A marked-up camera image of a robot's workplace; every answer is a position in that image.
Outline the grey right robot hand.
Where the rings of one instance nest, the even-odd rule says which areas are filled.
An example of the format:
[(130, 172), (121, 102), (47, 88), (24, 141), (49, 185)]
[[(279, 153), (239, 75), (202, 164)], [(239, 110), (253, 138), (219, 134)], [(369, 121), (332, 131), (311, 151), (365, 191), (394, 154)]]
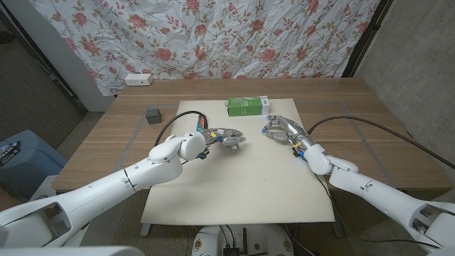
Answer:
[(289, 142), (304, 151), (316, 144), (305, 129), (293, 120), (279, 115), (267, 115), (267, 120), (269, 122), (261, 130), (262, 135), (266, 137)]

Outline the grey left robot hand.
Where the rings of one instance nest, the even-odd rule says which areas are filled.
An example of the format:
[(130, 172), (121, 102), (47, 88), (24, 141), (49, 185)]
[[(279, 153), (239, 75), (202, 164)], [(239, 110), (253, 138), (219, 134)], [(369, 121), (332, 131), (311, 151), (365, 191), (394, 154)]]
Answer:
[(234, 146), (246, 141), (243, 133), (236, 129), (208, 128), (202, 131), (201, 134), (205, 137), (207, 145), (221, 143), (223, 146)]

